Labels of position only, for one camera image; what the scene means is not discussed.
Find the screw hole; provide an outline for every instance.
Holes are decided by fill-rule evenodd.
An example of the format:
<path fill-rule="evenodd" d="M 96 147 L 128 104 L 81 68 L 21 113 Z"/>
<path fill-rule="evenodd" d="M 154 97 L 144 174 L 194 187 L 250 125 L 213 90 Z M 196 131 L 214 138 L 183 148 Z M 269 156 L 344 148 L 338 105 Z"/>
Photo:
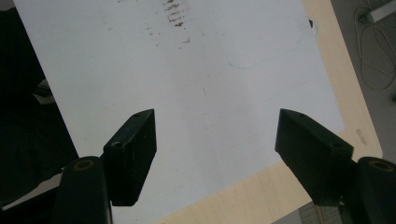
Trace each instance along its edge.
<path fill-rule="evenodd" d="M 388 165 L 383 161 L 369 161 L 369 164 L 375 167 L 376 169 L 386 171 L 386 172 L 393 172 L 393 167 Z"/>

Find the black marks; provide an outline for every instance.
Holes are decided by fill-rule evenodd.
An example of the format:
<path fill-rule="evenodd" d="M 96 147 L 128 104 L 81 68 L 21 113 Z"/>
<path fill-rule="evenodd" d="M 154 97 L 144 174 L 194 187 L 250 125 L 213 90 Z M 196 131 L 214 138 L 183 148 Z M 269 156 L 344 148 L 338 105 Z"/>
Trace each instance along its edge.
<path fill-rule="evenodd" d="M 173 8 L 177 8 L 178 6 L 180 6 L 179 3 L 173 4 L 172 6 L 168 7 L 165 11 L 170 11 L 170 10 L 172 10 Z"/>
<path fill-rule="evenodd" d="M 168 14 L 169 23 L 173 24 L 176 27 L 181 27 L 186 22 L 185 18 L 185 9 L 183 5 L 177 2 L 177 0 L 166 0 L 163 4 L 165 6 L 165 12 Z"/>
<path fill-rule="evenodd" d="M 183 12 L 183 11 L 172 12 L 168 16 L 169 22 L 176 22 L 176 21 L 181 21 L 182 19 L 184 19 L 184 16 L 181 15 L 181 12 Z"/>
<path fill-rule="evenodd" d="M 175 24 L 175 26 L 182 26 L 183 24 L 184 24 L 184 22 L 183 22 L 183 21 L 181 21 L 181 22 L 179 22 L 179 23 Z"/>

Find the white paper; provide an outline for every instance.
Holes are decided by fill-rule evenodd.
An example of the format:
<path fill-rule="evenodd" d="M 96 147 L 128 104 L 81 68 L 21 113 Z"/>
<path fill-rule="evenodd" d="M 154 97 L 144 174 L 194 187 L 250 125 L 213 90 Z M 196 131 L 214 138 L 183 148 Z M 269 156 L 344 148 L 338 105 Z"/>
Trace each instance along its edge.
<path fill-rule="evenodd" d="M 280 161 L 280 108 L 343 128 L 300 0 L 15 0 L 80 157 L 154 108 L 152 223 Z"/>

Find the black plastic part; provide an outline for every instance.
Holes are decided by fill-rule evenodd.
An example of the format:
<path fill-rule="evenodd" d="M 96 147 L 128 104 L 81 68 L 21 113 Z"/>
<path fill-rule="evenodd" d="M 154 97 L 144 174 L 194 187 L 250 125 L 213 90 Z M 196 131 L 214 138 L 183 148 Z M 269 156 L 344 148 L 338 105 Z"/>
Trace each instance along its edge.
<path fill-rule="evenodd" d="M 51 223 L 112 223 L 102 161 L 84 157 L 64 168 Z"/>
<path fill-rule="evenodd" d="M 101 159 L 112 205 L 137 202 L 156 151 L 153 109 L 131 116 L 108 141 Z"/>
<path fill-rule="evenodd" d="M 44 192 L 31 200 L 2 212 L 0 223 L 46 224 L 50 223 L 52 206 L 58 188 Z"/>
<path fill-rule="evenodd" d="M 370 223 L 396 223 L 396 165 L 373 157 L 358 161 L 357 186 Z"/>
<path fill-rule="evenodd" d="M 281 109 L 276 152 L 314 204 L 337 206 L 350 185 L 353 147 L 307 115 Z"/>

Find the wooden table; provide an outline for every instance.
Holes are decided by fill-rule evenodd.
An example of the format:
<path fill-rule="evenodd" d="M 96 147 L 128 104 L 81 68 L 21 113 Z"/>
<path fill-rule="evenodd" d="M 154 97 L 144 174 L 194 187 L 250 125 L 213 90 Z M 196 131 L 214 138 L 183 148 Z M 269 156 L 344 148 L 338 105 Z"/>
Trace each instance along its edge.
<path fill-rule="evenodd" d="M 382 157 L 361 88 L 347 53 L 330 0 L 303 0 L 317 25 L 318 46 L 344 119 L 338 135 L 360 157 Z M 262 170 L 158 223 L 271 223 L 311 200 L 284 162 Z"/>

